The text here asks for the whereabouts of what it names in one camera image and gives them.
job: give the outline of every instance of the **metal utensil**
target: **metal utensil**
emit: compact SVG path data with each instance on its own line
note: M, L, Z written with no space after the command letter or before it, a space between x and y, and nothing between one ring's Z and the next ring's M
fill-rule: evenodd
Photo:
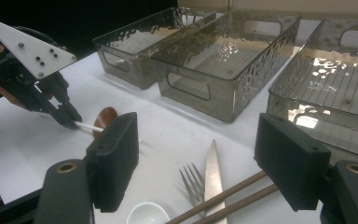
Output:
M205 180L197 167L193 163L191 163L191 165L193 168L187 165L187 168L185 166L183 167L183 172L182 170L179 170L179 172L185 183L191 203L193 206L198 206L204 202Z
M208 201L221 192L223 192L223 187L220 175L219 160L217 156L217 146L216 141L213 140L206 160L204 200ZM216 206L207 209L205 211L205 216L209 216L210 214L213 214L225 207L225 202L221 202ZM215 223L227 224L227 218L224 217Z
M252 175L251 177L241 181L239 184L214 196L212 199L205 201L204 203L200 204L199 206L196 206L196 207L186 211L179 217L176 217L176 218L172 219L171 221L167 222L167 224L182 223L183 221L187 220L190 217L193 217L194 215L202 212L203 210L208 209L217 203L221 203L229 196L237 193L238 191L240 191L242 189L249 187L250 185L254 184L255 182L257 182L258 180L262 179L265 176L267 176L266 173L264 171L260 171L257 174ZM212 223L213 221L219 220L222 217L226 217L229 214L231 214L231 213L233 213L233 212L235 212L251 203L258 201L277 190L278 190L278 188L274 184L269 185L268 187L263 188L263 189L259 190L258 192L251 194L248 197L245 197L245 198L239 200L238 202L236 202L236 203L234 203L234 204L232 204L216 213L213 213L212 215L207 216L195 223L197 223L197 224Z

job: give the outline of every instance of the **black background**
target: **black background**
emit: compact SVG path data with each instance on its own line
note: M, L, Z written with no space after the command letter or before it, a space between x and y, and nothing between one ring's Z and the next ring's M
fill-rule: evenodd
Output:
M79 60L95 51L93 38L168 7L176 0L0 0L0 22L44 33Z

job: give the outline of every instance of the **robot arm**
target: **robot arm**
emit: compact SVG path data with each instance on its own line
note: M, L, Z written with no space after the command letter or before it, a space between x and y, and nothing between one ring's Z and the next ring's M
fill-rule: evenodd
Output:
M255 160L294 211L315 210L323 224L358 223L358 162L329 164L331 151L292 122L260 114Z
M77 128L82 118L69 102L68 83L59 70L76 61L76 56L58 47L47 35L0 22L0 86L15 96L26 109L50 114L66 128ZM45 96L59 102L56 108Z

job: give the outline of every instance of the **brown object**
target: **brown object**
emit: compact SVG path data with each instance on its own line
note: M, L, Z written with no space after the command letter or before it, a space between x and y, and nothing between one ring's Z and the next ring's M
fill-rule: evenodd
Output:
M105 109L103 109L100 114L98 115L97 119L94 122L94 126L98 128L104 129L107 127L110 123L112 123L113 120L117 118L117 111L109 106ZM97 139L101 133L97 131L92 131L92 135L95 139Z
M173 220L167 222L167 224L181 223L181 222L187 220L188 218L195 216L196 214L200 213L201 211L203 211L209 207L212 207L217 203L221 203L229 196L240 191L241 189L244 189L244 188L254 184L255 182L257 182L258 180L260 180L261 178L263 178L265 176L266 176L266 173L264 171L260 171L257 174L252 175L251 177L243 180L242 182L235 185L234 187L231 187L230 189L227 189L227 190L223 191L222 193L214 196L212 199L200 204L199 206L196 206L196 207L188 210L187 212L183 213L179 217L176 217ZM198 224L211 223L212 221L216 221L222 217L226 217L229 214L243 208L244 206L254 203L254 202L258 201L259 199L266 197L267 195L270 195L271 193L275 192L277 189L278 188L274 184L272 184L272 185L270 185L264 189L261 189L260 191L254 193L254 194L252 194L252 195L250 195L250 196L248 196L248 197L246 197L230 206L227 206L226 208L224 208L216 213L211 214L208 217L201 219L200 221L198 221L196 223L198 223Z

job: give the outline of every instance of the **small bowl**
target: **small bowl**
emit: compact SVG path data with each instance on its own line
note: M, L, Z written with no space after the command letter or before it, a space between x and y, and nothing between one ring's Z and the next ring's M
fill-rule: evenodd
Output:
M140 203L136 205L126 224L162 224L170 220L164 209L155 203Z

